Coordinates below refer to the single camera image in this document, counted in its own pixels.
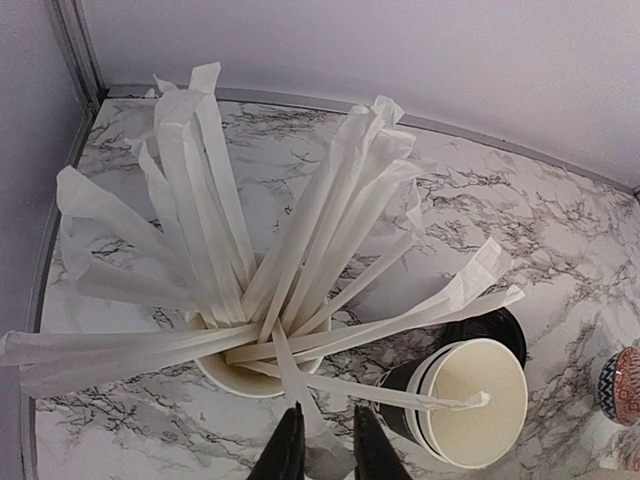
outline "paper cup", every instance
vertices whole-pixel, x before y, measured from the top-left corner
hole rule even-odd
[[[260,265],[264,254],[256,254],[256,262]],[[197,313],[187,313],[185,317],[187,324],[194,329],[207,328],[203,318]],[[328,332],[331,330],[331,318],[327,318],[313,332]],[[324,357],[316,358],[298,365],[300,370],[307,373],[315,373]],[[248,398],[270,398],[277,397],[284,393],[282,381],[279,378],[268,377],[261,373],[255,373],[246,368],[227,365],[224,352],[216,355],[199,358],[196,365],[202,373],[227,392]]]
[[[484,468],[499,460],[524,425],[528,397],[524,372],[513,353],[494,340],[447,345],[426,359],[393,369],[379,384],[456,400],[480,390],[491,395],[484,407],[458,411],[378,406],[381,420],[391,430],[460,468]]]

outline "white marble surface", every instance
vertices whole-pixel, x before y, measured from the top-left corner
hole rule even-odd
[[[153,100],[105,102],[79,169],[149,220],[153,210],[125,138],[152,128]],[[291,108],[222,104],[225,133],[256,250],[266,249],[341,116]],[[528,340],[527,422],[517,446],[482,472],[453,471],[408,441],[393,442],[416,479],[565,480],[598,465],[619,467],[640,427],[605,419],[594,379],[640,332],[640,206],[608,187],[465,140],[417,132],[414,155],[441,161],[420,179],[425,245],[412,250],[337,315],[373,321],[440,288],[491,235],[516,259],[505,283],[527,298],[512,308]],[[402,192],[391,202],[336,288],[400,234]],[[92,225],[96,254],[136,271],[153,260]],[[56,249],[42,330],[115,332],[172,328],[176,312],[78,296]],[[325,360],[326,374],[373,383],[382,371],[433,351],[439,329],[419,330]],[[334,431],[350,442],[353,403],[320,394]],[[37,402],[41,480],[244,479],[285,409],[282,398],[224,393],[193,363]]]

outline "decorative ceramic bowl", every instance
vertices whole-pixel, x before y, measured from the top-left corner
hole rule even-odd
[[[640,421],[640,352],[627,347],[605,363],[598,402],[610,420],[630,427]]]

